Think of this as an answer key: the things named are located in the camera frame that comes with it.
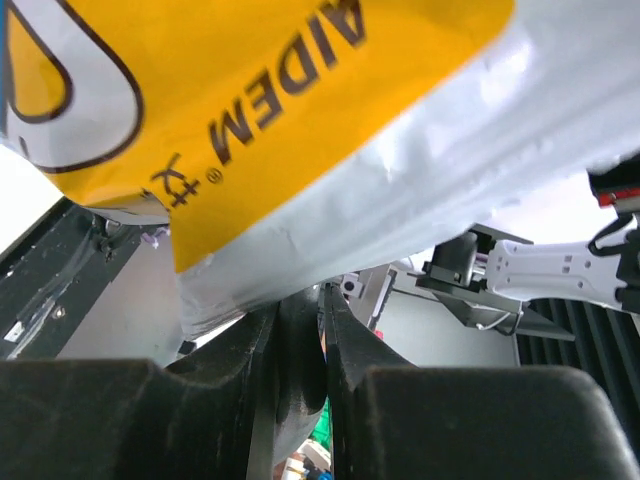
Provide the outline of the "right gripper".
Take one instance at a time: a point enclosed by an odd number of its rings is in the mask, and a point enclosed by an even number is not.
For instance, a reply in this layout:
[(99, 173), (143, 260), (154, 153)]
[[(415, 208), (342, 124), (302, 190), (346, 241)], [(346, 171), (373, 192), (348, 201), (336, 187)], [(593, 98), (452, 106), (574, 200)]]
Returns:
[(589, 185), (600, 208), (618, 215), (639, 213), (639, 153), (603, 172), (589, 172)]

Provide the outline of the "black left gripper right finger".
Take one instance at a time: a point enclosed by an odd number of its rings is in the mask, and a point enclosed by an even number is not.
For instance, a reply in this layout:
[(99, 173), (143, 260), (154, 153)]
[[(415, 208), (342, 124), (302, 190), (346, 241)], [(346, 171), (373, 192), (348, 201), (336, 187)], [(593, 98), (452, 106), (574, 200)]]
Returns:
[(323, 294), (337, 479), (635, 479), (605, 392), (567, 367), (420, 368)]

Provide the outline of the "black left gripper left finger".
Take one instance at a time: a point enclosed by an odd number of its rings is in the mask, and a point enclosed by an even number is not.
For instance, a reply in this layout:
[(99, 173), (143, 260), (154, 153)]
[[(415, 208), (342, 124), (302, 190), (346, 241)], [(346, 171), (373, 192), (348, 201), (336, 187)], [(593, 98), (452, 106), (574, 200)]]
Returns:
[(6, 361), (5, 479), (268, 479), (277, 309), (248, 314), (168, 367)]

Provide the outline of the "metal food scoop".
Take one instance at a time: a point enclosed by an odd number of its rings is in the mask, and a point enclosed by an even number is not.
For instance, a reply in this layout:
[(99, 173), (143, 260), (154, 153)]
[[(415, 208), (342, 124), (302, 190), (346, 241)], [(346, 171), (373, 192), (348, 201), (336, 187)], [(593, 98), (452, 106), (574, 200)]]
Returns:
[(314, 430), (327, 397), (326, 360), (318, 317), (320, 288), (282, 300), (276, 317), (279, 395), (273, 463), (284, 461)]

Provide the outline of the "pet food bag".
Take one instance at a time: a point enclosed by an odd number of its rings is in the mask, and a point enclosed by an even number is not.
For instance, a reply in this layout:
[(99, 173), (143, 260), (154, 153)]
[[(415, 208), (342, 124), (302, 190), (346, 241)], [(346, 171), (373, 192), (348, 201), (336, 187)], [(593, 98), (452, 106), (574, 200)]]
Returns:
[(1, 137), (197, 337), (639, 147), (635, 1), (5, 1)]

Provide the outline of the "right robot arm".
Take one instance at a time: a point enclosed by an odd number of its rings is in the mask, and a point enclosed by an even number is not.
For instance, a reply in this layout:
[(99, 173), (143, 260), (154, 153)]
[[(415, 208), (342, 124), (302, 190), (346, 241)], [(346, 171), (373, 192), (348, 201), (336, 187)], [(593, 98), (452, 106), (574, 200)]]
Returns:
[[(418, 287), (503, 312), (583, 301), (639, 309), (639, 162), (590, 177), (617, 217), (592, 239), (535, 245), (475, 226), (437, 246)], [(604, 391), (569, 367), (419, 368), (324, 290), (337, 479), (635, 479), (639, 464)]]

